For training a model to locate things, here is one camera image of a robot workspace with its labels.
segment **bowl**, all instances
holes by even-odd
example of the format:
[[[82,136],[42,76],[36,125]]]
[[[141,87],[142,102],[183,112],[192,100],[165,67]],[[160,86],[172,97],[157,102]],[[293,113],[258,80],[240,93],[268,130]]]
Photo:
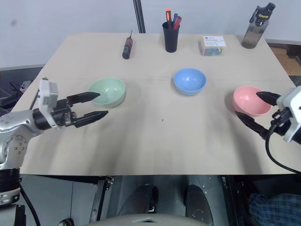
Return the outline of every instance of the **bowl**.
[[[252,117],[266,114],[271,105],[261,100],[256,93],[259,88],[253,86],[241,86],[234,91],[233,107],[235,111],[246,113]]]
[[[205,75],[194,68],[184,68],[174,75],[176,89],[187,96],[196,95],[206,85]]]
[[[99,93],[100,96],[93,100],[97,105],[115,107],[122,103],[126,97],[126,86],[117,78],[104,78],[92,84],[89,92]]]

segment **pink bowl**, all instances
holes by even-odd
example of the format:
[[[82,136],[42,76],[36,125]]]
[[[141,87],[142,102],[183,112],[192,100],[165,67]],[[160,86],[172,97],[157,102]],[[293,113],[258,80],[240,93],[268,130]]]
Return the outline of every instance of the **pink bowl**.
[[[256,117],[266,114],[271,105],[261,100],[256,93],[261,90],[253,86],[241,86],[234,91],[233,107],[235,111]]]

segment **table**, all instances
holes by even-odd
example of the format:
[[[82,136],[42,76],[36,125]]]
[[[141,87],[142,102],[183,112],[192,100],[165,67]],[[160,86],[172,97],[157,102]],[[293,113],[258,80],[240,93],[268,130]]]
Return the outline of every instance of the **table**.
[[[121,56],[125,33],[77,33],[54,53],[14,111],[28,109],[39,80],[56,82],[59,98],[88,90],[97,79],[121,78],[124,102],[82,128],[48,130],[28,146],[22,173],[44,175],[286,174],[266,155],[264,141],[233,113],[231,97],[242,85],[284,93],[294,87],[261,39],[245,49],[224,35],[225,55],[202,56],[201,35],[180,34],[167,53],[162,34],[133,34],[129,60]],[[178,93],[172,77],[182,68],[201,70],[206,87],[196,96]],[[106,108],[91,102],[73,107],[78,116]],[[269,127],[272,110],[256,121]],[[270,148],[279,162],[301,170],[300,146],[278,135]]]

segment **black cup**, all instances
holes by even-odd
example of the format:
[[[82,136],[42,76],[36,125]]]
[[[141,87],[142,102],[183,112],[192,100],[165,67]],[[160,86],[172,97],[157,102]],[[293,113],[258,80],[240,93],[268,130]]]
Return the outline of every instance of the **black cup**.
[[[162,24],[162,27],[164,31],[165,50],[169,53],[173,53],[177,50],[180,26],[177,30],[169,30],[167,22],[165,22]]]

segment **water bottle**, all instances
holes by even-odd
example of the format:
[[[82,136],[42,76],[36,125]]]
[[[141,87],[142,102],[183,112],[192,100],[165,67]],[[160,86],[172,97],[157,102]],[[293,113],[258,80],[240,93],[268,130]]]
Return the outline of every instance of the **water bottle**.
[[[269,18],[276,6],[269,3],[266,7],[257,6],[251,19],[248,30],[241,45],[245,48],[255,48],[263,32],[269,25]]]

